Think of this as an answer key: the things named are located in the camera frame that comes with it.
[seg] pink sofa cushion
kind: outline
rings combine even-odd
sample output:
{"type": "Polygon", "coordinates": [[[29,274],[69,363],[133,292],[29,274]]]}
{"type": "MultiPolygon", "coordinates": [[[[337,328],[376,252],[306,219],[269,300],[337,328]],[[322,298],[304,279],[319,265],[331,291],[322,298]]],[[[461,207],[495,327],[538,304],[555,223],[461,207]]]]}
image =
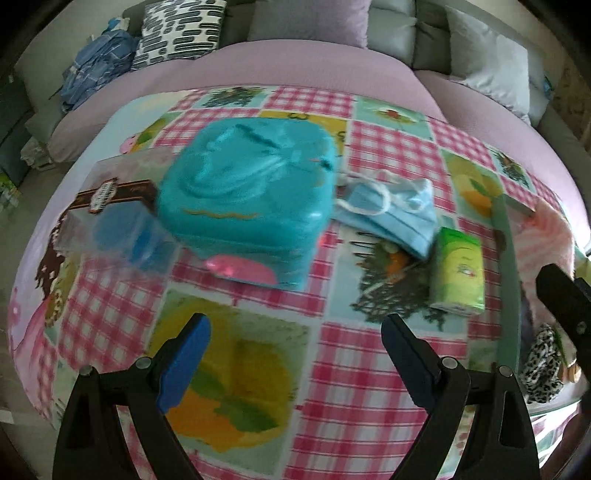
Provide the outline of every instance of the pink sofa cushion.
{"type": "Polygon", "coordinates": [[[96,92],[57,126],[49,150],[76,161],[122,106],[152,93],[230,85],[290,85],[364,95],[445,121],[413,71],[363,48],[307,40],[237,43],[197,60],[169,60],[129,72],[96,92]]]}
{"type": "Polygon", "coordinates": [[[420,70],[415,73],[429,90],[448,123],[498,148],[556,193],[574,223],[577,243],[589,243],[589,216],[581,194],[558,155],[546,140],[503,106],[446,76],[420,70]]]}

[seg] green tissue pack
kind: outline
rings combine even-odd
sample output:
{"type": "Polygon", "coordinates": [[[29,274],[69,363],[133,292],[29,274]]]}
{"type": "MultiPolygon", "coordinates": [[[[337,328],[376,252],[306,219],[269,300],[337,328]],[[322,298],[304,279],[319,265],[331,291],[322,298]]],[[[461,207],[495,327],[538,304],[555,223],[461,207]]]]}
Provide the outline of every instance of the green tissue pack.
{"type": "Polygon", "coordinates": [[[485,311],[484,263],[480,241],[441,228],[431,282],[431,307],[462,316],[485,311]]]}

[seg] white ear loop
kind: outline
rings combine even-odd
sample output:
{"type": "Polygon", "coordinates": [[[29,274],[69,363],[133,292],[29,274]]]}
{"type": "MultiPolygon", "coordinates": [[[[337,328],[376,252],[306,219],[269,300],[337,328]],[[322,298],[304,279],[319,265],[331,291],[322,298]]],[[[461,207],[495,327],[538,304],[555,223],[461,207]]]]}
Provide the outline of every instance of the white ear loop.
{"type": "MultiPolygon", "coordinates": [[[[411,189],[413,189],[415,192],[419,193],[419,190],[417,189],[415,184],[413,182],[411,182],[410,180],[407,180],[407,179],[401,177],[400,175],[396,175],[395,173],[392,173],[389,170],[382,169],[382,170],[379,170],[379,172],[385,173],[385,175],[387,176],[388,181],[390,183],[398,183],[398,184],[406,183],[406,184],[408,184],[408,186],[411,189]]],[[[382,215],[382,214],[386,213],[388,210],[390,210],[390,207],[392,206],[392,204],[396,205],[398,208],[400,208],[402,210],[406,210],[409,213],[418,213],[418,212],[421,212],[422,210],[424,210],[424,208],[425,208],[424,202],[420,202],[421,205],[419,207],[412,207],[408,202],[404,202],[404,201],[400,200],[399,198],[397,198],[396,195],[393,195],[390,192],[390,190],[388,190],[388,187],[385,184],[383,184],[379,180],[375,180],[371,177],[363,175],[362,173],[357,173],[357,172],[353,172],[353,171],[346,171],[346,172],[341,173],[339,175],[339,182],[338,182],[339,185],[350,184],[351,177],[357,178],[361,183],[365,183],[368,187],[370,187],[373,190],[375,190],[376,192],[378,192],[382,196],[382,207],[380,210],[377,210],[377,211],[366,210],[366,209],[354,207],[349,202],[342,200],[342,199],[335,200],[335,204],[337,204],[338,206],[344,208],[345,210],[347,210],[349,212],[357,213],[359,215],[366,215],[366,216],[378,216],[378,215],[382,215]]]]}
{"type": "Polygon", "coordinates": [[[391,197],[390,191],[388,190],[386,185],[384,185],[383,183],[380,183],[377,180],[374,180],[370,177],[367,177],[367,176],[363,175],[362,173],[356,173],[353,171],[341,174],[339,176],[339,184],[341,184],[341,183],[349,184],[350,183],[349,177],[356,177],[362,183],[365,183],[368,187],[370,187],[370,188],[374,189],[376,192],[378,192],[382,196],[382,208],[377,211],[366,210],[364,208],[357,208],[357,207],[354,207],[353,205],[351,205],[349,202],[346,202],[343,199],[336,199],[335,204],[337,204],[341,208],[344,208],[345,210],[347,210],[351,213],[357,213],[359,215],[367,215],[367,216],[383,215],[388,210],[390,210],[390,207],[392,206],[392,197],[391,197]]]}

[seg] patterned pillow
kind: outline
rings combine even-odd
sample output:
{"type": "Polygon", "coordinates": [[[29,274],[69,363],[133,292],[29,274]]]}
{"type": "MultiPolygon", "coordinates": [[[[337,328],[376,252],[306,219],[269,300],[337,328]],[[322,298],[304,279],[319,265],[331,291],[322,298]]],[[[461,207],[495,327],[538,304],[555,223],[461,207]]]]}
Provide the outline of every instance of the patterned pillow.
{"type": "Polygon", "coordinates": [[[164,0],[146,6],[132,70],[172,59],[197,59],[219,42],[226,0],[164,0]]]}

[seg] pink cloth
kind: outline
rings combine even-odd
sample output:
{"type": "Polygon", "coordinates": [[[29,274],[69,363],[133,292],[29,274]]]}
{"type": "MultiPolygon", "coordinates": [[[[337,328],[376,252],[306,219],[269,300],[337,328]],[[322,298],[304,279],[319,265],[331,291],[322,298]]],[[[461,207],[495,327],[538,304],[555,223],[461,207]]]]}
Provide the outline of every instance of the pink cloth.
{"type": "Polygon", "coordinates": [[[136,98],[230,85],[335,90],[384,100],[445,121],[435,100],[401,61],[335,43],[265,40],[231,45],[197,60],[165,61],[117,78],[66,115],[51,138],[49,151],[55,161],[76,161],[107,120],[136,98]]]}
{"type": "Polygon", "coordinates": [[[556,322],[554,316],[538,299],[535,279],[543,266],[558,265],[571,278],[574,269],[574,238],[566,220],[544,199],[539,199],[535,214],[513,237],[517,270],[525,296],[530,303],[534,329],[556,322]]]}
{"type": "Polygon", "coordinates": [[[523,165],[556,193],[572,217],[577,243],[591,238],[583,198],[561,159],[531,126],[503,106],[447,77],[426,70],[415,73],[429,90],[447,121],[523,165]]]}

